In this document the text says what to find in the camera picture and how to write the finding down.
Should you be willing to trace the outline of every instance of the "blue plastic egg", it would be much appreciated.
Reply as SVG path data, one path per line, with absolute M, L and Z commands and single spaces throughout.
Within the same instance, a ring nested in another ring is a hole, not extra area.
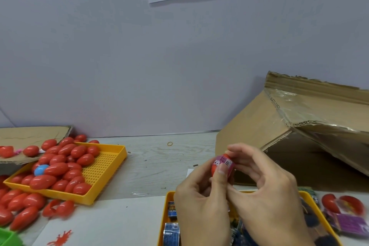
M 35 174 L 35 176 L 43 175 L 44 170 L 47 169 L 48 167 L 49 167 L 48 165 L 40 165 L 35 169 L 33 174 Z

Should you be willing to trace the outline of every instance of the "fingernail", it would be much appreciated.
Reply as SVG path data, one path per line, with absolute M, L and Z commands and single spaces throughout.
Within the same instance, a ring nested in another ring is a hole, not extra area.
M 226 165 L 225 163 L 221 163 L 220 165 L 218 165 L 218 172 L 220 174 L 227 174 L 228 173 L 228 165 Z

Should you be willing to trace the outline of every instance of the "red splatter sticker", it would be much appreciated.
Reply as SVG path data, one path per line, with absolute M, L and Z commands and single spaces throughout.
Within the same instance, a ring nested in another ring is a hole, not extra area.
M 69 230 L 68 232 L 64 231 L 62 236 L 60 236 L 60 234 L 58 234 L 57 239 L 55 241 L 49 242 L 47 245 L 50 245 L 50 246 L 63 246 L 68 241 L 69 236 L 71 236 L 71 230 Z

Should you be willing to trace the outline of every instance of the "cardboard box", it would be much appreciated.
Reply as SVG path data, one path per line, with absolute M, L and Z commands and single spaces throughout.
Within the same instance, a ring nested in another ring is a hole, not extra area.
M 58 142 L 68 136 L 71 126 L 33 126 L 33 127 L 9 127 L 0 128 L 0 146 L 13 146 L 14 150 L 24 149 L 30 145 L 41 147 L 47 139 L 55 138 Z M 26 157 L 23 153 L 14 157 L 3 159 L 0 157 L 0 164 L 15 163 L 22 165 L 38 160 L 39 157 Z
M 300 186 L 369 191 L 369 91 L 269 72 L 263 91 L 217 135 L 215 154 L 243 142 Z M 254 185 L 237 171 L 237 184 Z

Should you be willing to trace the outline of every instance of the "yellow plastic tray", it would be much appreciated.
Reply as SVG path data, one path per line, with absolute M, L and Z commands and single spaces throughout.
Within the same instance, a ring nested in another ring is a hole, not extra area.
M 19 169 L 16 173 L 5 180 L 4 184 L 12 189 L 21 189 L 25 192 L 38 192 L 50 198 L 73 200 L 76 203 L 91 205 L 92 203 L 94 203 L 96 197 L 102 191 L 106 183 L 108 183 L 109 179 L 113 176 L 114 172 L 126 159 L 127 151 L 125 149 L 125 146 L 122 145 L 92 144 L 80 142 L 75 142 L 75 144 L 85 145 L 87 147 L 97 146 L 100 149 L 100 154 L 95 159 L 94 163 L 88 167 L 83 168 L 82 170 L 82 175 L 84 176 L 86 183 L 92 186 L 85 195 L 70 194 L 68 192 L 59 192 L 51 189 L 33 190 L 30 188 L 30 186 L 9 182 L 17 174 L 30 171 L 34 162 L 26 164 L 24 167 Z
M 168 192 L 166 194 L 166 197 L 165 197 L 162 223 L 161 223 L 161 228 L 160 228 L 159 238 L 158 238 L 158 246 L 163 245 L 163 232 L 164 232 L 165 223 L 170 223 L 171 222 L 171 220 L 168 218 L 168 202 L 174 201 L 174 198 L 173 198 L 174 193 L 175 193 L 174 191 Z M 338 235 L 334 232 L 331 225 L 325 219 L 323 213 L 320 211 L 319 207 L 316 205 L 316 203 L 314 202 L 314 200 L 312 199 L 310 194 L 308 194 L 307 192 L 303 192 L 303 191 L 300 191 L 299 193 L 300 193 L 300 196 L 304 199 L 304 201 L 309 206 L 311 206 L 311 208 L 313 209 L 316 216 L 318 216 L 318 219 L 320 220 L 320 223 L 324 226 L 325 230 L 328 233 L 330 233 L 331 235 L 334 236 L 334 238 L 337 240 L 337 242 L 339 243 L 340 246 L 343 246 L 343 244 L 341 243 L 341 241 L 338 238 Z M 229 218 L 237 218 L 238 215 L 237 215 L 236 209 L 234 208 L 234 206 L 231 203 L 229 203 L 229 209 L 230 209 Z

